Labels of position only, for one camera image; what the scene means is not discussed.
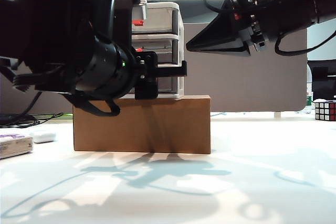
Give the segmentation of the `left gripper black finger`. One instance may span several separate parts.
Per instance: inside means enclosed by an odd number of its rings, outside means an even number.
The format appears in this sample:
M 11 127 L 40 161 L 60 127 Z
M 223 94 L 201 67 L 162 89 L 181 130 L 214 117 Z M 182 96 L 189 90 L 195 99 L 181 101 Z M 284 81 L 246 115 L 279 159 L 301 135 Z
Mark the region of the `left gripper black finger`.
M 166 65 L 156 68 L 156 77 L 185 77 L 187 76 L 187 62 L 183 60 L 181 65 Z

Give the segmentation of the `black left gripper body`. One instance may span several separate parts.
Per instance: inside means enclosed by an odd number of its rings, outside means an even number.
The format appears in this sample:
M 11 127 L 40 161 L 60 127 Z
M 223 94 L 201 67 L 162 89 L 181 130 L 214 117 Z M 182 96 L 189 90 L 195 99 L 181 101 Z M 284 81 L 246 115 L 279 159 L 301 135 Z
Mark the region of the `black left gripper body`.
M 157 77 L 152 73 L 158 66 L 157 58 L 153 51 L 136 53 L 136 72 L 139 74 L 134 86 L 136 100 L 150 100 L 158 97 Z

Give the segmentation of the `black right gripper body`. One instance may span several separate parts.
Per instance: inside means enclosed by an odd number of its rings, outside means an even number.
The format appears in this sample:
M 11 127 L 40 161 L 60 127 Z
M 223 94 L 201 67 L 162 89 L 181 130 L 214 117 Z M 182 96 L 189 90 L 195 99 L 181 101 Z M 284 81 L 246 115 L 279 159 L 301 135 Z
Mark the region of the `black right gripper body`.
M 265 36 L 256 17 L 257 0 L 229 0 L 229 9 L 235 41 L 234 49 L 249 53 L 250 47 L 260 51 L 265 46 Z

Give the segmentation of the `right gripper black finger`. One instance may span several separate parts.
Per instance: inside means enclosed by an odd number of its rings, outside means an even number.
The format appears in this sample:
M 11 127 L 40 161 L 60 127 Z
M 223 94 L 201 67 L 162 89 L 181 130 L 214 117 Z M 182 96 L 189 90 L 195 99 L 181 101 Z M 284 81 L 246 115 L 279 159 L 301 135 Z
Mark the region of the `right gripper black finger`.
M 240 14 L 218 14 L 203 30 L 186 43 L 187 50 L 246 50 L 239 34 L 246 28 Z
M 188 50 L 191 52 L 201 52 L 207 54 L 221 54 L 221 55 L 233 55 L 233 56 L 242 56 L 249 57 L 250 51 L 248 46 L 230 46 L 227 44 L 219 44 L 213 46 L 197 46 L 197 45 L 188 45 Z

